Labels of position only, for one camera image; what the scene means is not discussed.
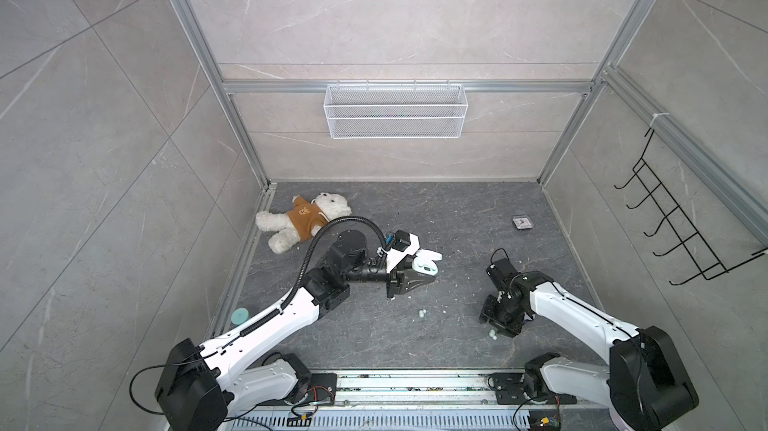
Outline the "green earbud charging case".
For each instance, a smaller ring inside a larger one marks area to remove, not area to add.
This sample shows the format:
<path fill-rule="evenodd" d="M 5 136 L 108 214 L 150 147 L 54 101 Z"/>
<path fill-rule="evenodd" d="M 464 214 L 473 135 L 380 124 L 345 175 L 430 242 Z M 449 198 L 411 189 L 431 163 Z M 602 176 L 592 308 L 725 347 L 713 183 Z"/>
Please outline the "green earbud charging case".
<path fill-rule="evenodd" d="M 413 258 L 411 269 L 424 275 L 436 276 L 438 273 L 437 263 L 442 259 L 441 253 L 419 249 Z"/>

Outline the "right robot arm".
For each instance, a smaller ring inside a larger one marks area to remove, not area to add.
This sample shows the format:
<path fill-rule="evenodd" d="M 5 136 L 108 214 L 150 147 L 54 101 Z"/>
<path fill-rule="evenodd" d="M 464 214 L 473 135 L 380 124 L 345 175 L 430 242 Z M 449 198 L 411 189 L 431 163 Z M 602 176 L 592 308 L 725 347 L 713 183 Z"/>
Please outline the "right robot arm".
<path fill-rule="evenodd" d="M 543 272 L 516 270 L 508 256 L 492 258 L 486 273 L 497 292 L 486 298 L 480 320 L 495 333 L 516 337 L 543 317 L 602 360 L 592 365 L 548 352 L 528 361 L 516 385 L 522 404 L 574 396 L 606 407 L 619 430 L 661 430 L 698 407 L 694 384 L 662 329 L 600 311 Z"/>

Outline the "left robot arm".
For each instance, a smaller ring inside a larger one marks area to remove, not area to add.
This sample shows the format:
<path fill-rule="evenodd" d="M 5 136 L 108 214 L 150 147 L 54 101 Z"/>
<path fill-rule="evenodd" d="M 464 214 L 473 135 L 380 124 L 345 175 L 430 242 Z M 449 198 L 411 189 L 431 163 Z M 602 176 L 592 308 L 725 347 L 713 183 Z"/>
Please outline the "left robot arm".
<path fill-rule="evenodd" d="M 295 355 L 257 369 L 252 364 L 342 304 L 351 283 L 382 282 L 394 298 L 432 283 L 442 258 L 413 233 L 384 235 L 359 216 L 330 221 L 312 239 L 284 296 L 230 331 L 200 344 L 185 339 L 169 351 L 157 367 L 156 415 L 172 430 L 216 430 L 262 403 L 301 399 L 311 373 Z"/>

